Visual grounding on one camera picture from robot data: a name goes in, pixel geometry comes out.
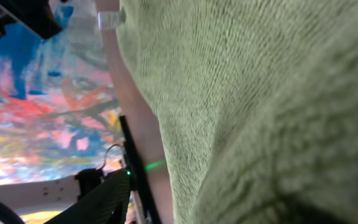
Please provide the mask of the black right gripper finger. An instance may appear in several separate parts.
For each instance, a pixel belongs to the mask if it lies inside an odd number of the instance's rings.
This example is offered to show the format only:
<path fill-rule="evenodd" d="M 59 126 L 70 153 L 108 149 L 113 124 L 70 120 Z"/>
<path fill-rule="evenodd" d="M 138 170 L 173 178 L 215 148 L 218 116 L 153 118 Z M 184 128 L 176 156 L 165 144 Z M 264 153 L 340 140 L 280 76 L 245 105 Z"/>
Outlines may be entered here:
<path fill-rule="evenodd" d="M 125 224 L 130 199 L 130 178 L 125 169 L 107 176 L 101 169 L 75 175 L 80 185 L 78 201 L 45 224 Z"/>

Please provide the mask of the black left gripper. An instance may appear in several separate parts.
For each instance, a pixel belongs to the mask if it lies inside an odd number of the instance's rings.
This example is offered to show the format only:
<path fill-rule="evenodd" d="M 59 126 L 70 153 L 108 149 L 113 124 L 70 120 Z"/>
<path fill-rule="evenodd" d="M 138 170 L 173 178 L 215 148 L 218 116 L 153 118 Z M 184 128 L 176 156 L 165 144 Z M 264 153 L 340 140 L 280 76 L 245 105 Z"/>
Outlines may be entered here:
<path fill-rule="evenodd" d="M 5 26 L 21 23 L 43 40 L 63 30 L 54 19 L 48 0 L 0 0 L 0 38 L 6 35 Z"/>

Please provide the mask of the light green microfiber cloth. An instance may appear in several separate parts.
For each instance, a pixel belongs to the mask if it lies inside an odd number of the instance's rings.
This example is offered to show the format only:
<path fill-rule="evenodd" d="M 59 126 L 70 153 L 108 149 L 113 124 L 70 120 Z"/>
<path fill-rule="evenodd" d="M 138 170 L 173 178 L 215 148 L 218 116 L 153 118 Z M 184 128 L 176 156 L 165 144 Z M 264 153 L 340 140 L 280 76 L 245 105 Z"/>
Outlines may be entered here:
<path fill-rule="evenodd" d="M 112 9 L 176 223 L 358 223 L 358 0 Z"/>

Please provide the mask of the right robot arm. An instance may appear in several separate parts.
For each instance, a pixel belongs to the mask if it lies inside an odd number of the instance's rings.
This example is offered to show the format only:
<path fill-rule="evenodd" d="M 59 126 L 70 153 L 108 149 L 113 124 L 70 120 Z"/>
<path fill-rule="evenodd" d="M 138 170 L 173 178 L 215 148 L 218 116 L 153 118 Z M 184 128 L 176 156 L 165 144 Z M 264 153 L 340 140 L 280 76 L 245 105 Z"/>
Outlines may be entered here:
<path fill-rule="evenodd" d="M 22 223 L 21 214 L 56 208 L 61 213 L 49 223 L 124 223 L 129 198 L 126 170 L 85 169 L 57 180 L 0 185 L 0 222 Z"/>

